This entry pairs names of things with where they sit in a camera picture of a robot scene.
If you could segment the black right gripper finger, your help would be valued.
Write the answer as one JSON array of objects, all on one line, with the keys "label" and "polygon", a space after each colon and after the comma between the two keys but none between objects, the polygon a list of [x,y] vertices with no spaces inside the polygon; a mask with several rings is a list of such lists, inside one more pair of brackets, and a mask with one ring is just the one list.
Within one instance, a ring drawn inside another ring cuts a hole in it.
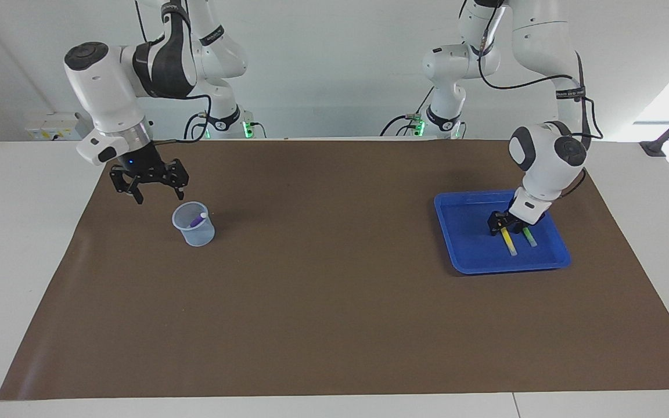
[{"label": "black right gripper finger", "polygon": [[117,193],[125,193],[132,196],[139,206],[143,204],[144,198],[140,191],[140,184],[143,180],[142,175],[131,174],[125,167],[112,165],[109,171],[109,177],[113,182],[113,186]]},{"label": "black right gripper finger", "polygon": [[160,175],[160,183],[172,188],[178,200],[184,200],[184,188],[188,186],[189,174],[180,159],[175,158],[164,165],[164,172]]}]

